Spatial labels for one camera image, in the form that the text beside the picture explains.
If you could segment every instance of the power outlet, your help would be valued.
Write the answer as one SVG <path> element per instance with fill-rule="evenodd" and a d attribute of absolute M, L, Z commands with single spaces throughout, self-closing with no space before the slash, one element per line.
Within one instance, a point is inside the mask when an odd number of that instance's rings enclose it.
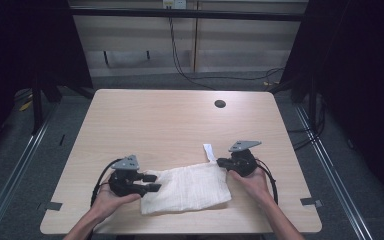
<path fill-rule="evenodd" d="M 186 9 L 186 0 L 174 0 L 175 9 Z"/>
<path fill-rule="evenodd" d="M 164 9 L 174 9 L 174 1 L 175 0 L 163 0 L 163 8 Z"/>

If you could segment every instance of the gray carpet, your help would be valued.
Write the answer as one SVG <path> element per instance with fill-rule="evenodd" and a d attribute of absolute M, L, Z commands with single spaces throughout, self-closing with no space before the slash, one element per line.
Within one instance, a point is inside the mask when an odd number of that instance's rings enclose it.
<path fill-rule="evenodd" d="M 262 72 L 233 73 L 229 76 L 255 78 L 264 74 Z M 273 75 L 270 80 L 276 81 L 277 78 Z M 262 79 L 194 81 L 217 90 L 264 91 L 267 88 Z M 123 79 L 98 78 L 94 79 L 94 84 L 96 89 L 205 89 L 178 74 L 134 76 L 123 77 Z M 38 206 L 42 202 L 50 201 L 90 104 L 90 100 L 76 96 L 69 90 L 63 90 L 63 92 L 65 96 L 51 119 L 48 130 L 2 219 L 0 239 L 61 239 L 61 236 L 47 236 L 40 232 L 39 226 L 44 212 L 38 210 Z M 289 93 L 281 92 L 276 94 L 275 98 L 286 128 L 302 129 L 295 105 L 289 99 Z M 14 129 L 17 126 L 20 130 L 8 131 L 8 134 L 2 138 L 0 156 L 6 160 L 0 163 L 0 188 L 5 183 L 5 176 L 21 155 L 23 145 L 27 143 L 28 129 L 32 126 L 33 119 L 31 113 L 25 114 L 13 112 L 12 120 L 9 122 L 14 124 Z M 290 133 L 290 138 L 292 143 L 297 143 L 305 139 L 306 135 L 302 132 Z M 349 148 L 346 135 L 329 112 L 326 115 L 326 125 L 321 138 L 374 239 L 384 239 L 384 188 L 367 169 L 358 151 Z M 296 154 L 313 198 L 321 200 L 324 204 L 318 208 L 323 229 L 316 234 L 306 234 L 306 238 L 358 239 L 311 145 L 298 150 Z M 265 237 L 274 239 L 271 234 Z M 115 237 L 94 236 L 94 239 L 115 239 Z"/>

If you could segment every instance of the cream fabric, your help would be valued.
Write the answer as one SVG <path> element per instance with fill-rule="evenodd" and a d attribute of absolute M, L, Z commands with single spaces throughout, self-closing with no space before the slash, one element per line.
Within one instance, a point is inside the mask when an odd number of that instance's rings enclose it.
<path fill-rule="evenodd" d="M 162 184 L 156 193 L 141 199 L 142 214 L 201 210 L 232 199 L 226 170 L 217 163 L 202 163 L 166 171 L 147 171 Z"/>

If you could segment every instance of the table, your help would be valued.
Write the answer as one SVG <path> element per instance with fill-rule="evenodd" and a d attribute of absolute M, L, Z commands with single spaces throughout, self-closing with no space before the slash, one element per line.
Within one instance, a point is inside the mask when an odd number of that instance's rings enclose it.
<path fill-rule="evenodd" d="M 226 103 L 215 106 L 216 100 Z M 109 162 L 135 154 L 140 172 L 167 170 L 229 157 L 237 140 L 257 140 L 251 149 L 277 180 L 279 206 L 301 232 L 318 232 L 321 222 L 288 138 L 274 97 L 265 92 L 189 90 L 98 90 L 80 129 L 41 224 L 44 234 L 65 234 L 89 209 L 93 187 Z M 108 234 L 230 234 L 271 232 L 264 214 L 235 180 L 232 200 L 210 209 L 142 216 L 140 202 L 122 206 L 95 228 Z"/>

